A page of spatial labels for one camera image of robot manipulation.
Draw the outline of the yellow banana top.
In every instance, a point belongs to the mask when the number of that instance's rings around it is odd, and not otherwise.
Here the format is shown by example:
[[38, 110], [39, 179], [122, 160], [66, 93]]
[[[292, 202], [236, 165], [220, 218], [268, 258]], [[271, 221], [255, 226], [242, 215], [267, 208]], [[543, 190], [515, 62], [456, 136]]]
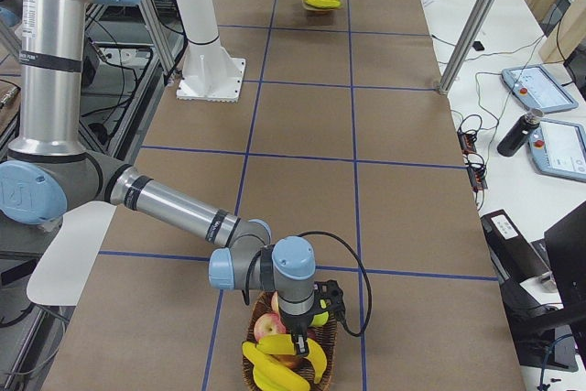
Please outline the yellow banana top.
[[340, 9], [342, 7], [341, 0], [339, 2], [327, 2], [327, 3], [317, 3], [313, 2], [313, 0], [302, 0], [303, 5], [306, 9], [311, 11], [330, 11]]

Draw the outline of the black printer box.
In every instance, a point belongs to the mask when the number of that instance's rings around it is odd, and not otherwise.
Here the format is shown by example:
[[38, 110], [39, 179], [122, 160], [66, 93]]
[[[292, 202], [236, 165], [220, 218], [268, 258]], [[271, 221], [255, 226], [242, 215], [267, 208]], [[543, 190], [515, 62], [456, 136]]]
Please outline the black printer box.
[[545, 248], [529, 243], [504, 210], [481, 217], [484, 236], [504, 272], [521, 283], [550, 271]]

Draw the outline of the woven wicker basket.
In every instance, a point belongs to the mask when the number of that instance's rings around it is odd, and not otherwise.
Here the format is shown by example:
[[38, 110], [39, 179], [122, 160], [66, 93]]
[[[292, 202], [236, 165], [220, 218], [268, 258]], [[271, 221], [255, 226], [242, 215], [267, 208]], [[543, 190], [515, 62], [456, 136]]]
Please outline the woven wicker basket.
[[260, 293], [243, 343], [244, 381], [251, 390], [329, 390], [337, 333], [336, 320], [321, 313], [307, 329], [309, 353], [297, 354], [273, 295]]

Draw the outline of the teach pendant far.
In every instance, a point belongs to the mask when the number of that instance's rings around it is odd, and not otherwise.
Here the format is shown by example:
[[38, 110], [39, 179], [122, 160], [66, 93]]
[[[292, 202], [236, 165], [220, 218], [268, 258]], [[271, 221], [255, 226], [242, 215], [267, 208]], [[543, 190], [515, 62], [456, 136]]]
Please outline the teach pendant far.
[[526, 109], [554, 114], [578, 107], [578, 102], [542, 65], [504, 69], [501, 75], [505, 85]]

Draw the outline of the red peach upper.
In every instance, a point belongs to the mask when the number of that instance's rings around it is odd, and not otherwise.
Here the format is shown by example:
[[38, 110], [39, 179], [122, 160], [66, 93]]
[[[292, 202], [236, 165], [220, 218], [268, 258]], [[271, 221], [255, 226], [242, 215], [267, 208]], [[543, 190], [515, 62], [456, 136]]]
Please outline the red peach upper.
[[271, 298], [271, 309], [277, 315], [280, 314], [279, 304], [278, 304], [278, 293], [274, 292]]

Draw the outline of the red peach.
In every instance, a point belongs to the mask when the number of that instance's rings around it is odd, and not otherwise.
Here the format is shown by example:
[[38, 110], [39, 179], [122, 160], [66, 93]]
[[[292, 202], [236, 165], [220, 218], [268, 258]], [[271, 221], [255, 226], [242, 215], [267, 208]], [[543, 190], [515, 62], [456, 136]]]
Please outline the red peach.
[[269, 335], [285, 334], [287, 329], [280, 319], [280, 316], [275, 312], [268, 312], [262, 314], [254, 324], [253, 333], [255, 340], [260, 342], [263, 338]]
[[279, 304], [278, 304], [278, 293], [274, 292], [271, 298], [271, 309], [277, 315], [280, 314]]

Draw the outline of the yellow banana bottom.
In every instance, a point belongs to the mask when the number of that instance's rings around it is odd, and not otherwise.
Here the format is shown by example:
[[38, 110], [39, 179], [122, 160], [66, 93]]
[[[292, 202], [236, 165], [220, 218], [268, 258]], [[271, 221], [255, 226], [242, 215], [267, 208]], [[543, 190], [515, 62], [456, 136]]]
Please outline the yellow banana bottom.
[[305, 378], [271, 355], [262, 353], [252, 342], [243, 342], [242, 352], [253, 364], [253, 379], [261, 390], [310, 390], [310, 384]]

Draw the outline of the aluminium frame post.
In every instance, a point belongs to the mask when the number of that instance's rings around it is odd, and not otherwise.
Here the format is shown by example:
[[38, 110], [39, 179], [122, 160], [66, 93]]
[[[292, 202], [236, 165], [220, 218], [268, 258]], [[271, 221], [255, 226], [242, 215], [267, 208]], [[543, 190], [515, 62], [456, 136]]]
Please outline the aluminium frame post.
[[439, 80], [438, 92], [440, 94], [447, 95], [449, 93], [494, 1], [476, 0]]

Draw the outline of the teach pendant near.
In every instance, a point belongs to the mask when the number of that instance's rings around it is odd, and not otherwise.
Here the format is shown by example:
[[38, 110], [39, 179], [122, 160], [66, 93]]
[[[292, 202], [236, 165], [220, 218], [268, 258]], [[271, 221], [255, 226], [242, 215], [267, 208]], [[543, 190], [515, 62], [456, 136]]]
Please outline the teach pendant near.
[[582, 125], [542, 119], [530, 136], [528, 146], [539, 173], [585, 181], [585, 130]]

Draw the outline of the black small box device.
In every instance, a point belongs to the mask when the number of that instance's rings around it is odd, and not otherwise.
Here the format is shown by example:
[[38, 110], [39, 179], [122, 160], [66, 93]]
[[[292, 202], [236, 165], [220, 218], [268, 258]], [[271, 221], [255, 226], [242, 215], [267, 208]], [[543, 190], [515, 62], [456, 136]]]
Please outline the black small box device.
[[484, 45], [481, 41], [476, 40], [472, 43], [472, 47], [476, 50], [476, 51], [484, 51]]

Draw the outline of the black monitor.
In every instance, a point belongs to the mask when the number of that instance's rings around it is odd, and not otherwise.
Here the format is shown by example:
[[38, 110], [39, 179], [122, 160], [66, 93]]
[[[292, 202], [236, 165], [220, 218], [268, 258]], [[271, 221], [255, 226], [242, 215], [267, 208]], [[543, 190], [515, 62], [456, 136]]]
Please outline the black monitor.
[[564, 306], [585, 305], [585, 202], [547, 229], [544, 238]]

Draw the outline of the red peach middle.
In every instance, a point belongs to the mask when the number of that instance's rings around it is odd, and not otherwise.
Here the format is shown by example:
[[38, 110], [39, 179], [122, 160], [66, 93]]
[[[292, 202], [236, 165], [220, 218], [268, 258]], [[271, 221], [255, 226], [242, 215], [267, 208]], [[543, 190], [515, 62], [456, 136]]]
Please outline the red peach middle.
[[260, 342], [263, 338], [269, 335], [285, 334], [287, 329], [280, 319], [280, 316], [275, 312], [268, 312], [262, 314], [254, 324], [253, 333], [255, 340]]

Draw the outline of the teach pendant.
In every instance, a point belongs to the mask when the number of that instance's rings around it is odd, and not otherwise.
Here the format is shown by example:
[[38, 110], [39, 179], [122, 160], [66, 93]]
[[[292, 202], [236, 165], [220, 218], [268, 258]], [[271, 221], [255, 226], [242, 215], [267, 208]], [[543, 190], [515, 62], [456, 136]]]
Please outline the teach pendant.
[[554, 114], [578, 107], [578, 102], [542, 65], [504, 69], [501, 75], [505, 85], [526, 109]]
[[585, 130], [582, 125], [542, 119], [530, 136], [528, 146], [539, 173], [585, 181]]

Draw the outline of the white chair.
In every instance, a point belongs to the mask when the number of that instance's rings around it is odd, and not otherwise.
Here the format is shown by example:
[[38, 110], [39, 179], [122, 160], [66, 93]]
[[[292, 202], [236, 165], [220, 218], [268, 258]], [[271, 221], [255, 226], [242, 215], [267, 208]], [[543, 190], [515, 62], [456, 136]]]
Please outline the white chair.
[[62, 226], [27, 284], [27, 297], [43, 306], [78, 304], [115, 207], [91, 201], [63, 216]]

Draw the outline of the red apple lower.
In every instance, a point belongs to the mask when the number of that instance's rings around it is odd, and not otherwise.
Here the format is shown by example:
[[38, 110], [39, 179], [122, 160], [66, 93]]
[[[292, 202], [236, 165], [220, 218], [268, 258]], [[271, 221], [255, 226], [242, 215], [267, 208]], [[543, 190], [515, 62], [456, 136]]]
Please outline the red apple lower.
[[303, 364], [303, 359], [296, 355], [273, 354], [273, 357], [291, 370], [296, 370]]

